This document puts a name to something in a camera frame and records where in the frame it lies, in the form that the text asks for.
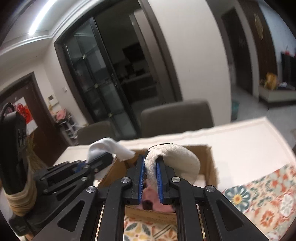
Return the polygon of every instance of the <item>metal screw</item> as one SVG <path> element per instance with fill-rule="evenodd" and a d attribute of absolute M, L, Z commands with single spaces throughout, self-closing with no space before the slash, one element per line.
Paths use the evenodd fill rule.
<path fill-rule="evenodd" d="M 206 190 L 207 190 L 208 192 L 213 192 L 213 191 L 215 191 L 215 187 L 212 186 L 212 185 L 209 185 L 209 186 L 206 187 Z"/>
<path fill-rule="evenodd" d="M 121 182 L 122 183 L 128 183 L 130 181 L 130 178 L 129 177 L 123 177 L 122 179 L 121 179 Z"/>
<path fill-rule="evenodd" d="M 181 179 L 179 177 L 172 177 L 172 182 L 178 183 L 180 181 L 181 181 Z"/>
<path fill-rule="evenodd" d="M 86 191 L 87 191 L 88 193 L 92 193 L 92 192 L 94 192 L 95 190 L 96 190 L 96 188 L 95 188 L 94 186 L 89 186 L 89 187 L 86 188 Z"/>

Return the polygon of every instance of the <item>red and white poster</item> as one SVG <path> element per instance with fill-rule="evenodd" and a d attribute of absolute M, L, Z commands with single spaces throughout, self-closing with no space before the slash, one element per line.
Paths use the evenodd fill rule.
<path fill-rule="evenodd" d="M 27 124 L 27 135 L 30 135 L 34 130 L 37 129 L 38 126 L 33 119 L 33 116 L 27 106 L 25 98 L 20 98 L 18 101 L 13 103 L 13 106 L 15 110 L 25 118 Z"/>

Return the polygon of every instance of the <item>table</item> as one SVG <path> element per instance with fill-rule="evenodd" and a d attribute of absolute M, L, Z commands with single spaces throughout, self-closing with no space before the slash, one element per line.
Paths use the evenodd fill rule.
<path fill-rule="evenodd" d="M 218 190 L 248 183 L 265 176 L 296 158 L 286 140 L 266 117 L 180 134 L 120 141 L 128 149 L 149 148 L 160 143 L 207 144 L 212 147 L 218 171 Z M 86 159 L 88 145 L 68 147 L 57 160 Z"/>

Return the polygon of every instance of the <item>chair backrest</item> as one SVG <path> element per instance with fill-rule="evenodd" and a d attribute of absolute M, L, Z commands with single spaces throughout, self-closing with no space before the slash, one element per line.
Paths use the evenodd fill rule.
<path fill-rule="evenodd" d="M 86 126 L 77 132 L 77 139 L 80 145 L 90 145 L 105 137 L 116 139 L 113 126 L 110 121 L 100 121 Z"/>
<path fill-rule="evenodd" d="M 195 131 L 213 126 L 209 104 L 204 100 L 164 104 L 145 109 L 141 113 L 143 137 Z"/>

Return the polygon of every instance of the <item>black cable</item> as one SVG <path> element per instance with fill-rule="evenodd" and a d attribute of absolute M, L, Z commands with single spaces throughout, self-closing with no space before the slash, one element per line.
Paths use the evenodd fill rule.
<path fill-rule="evenodd" d="M 5 113 L 5 111 L 7 110 L 7 108 L 11 108 L 12 111 L 15 111 L 15 108 L 14 108 L 14 106 L 13 106 L 12 103 L 6 103 L 6 104 L 2 107 L 2 110 L 1 110 L 1 112 L 0 112 L 0 124 L 2 123 L 2 118 L 3 118 L 4 113 Z"/>

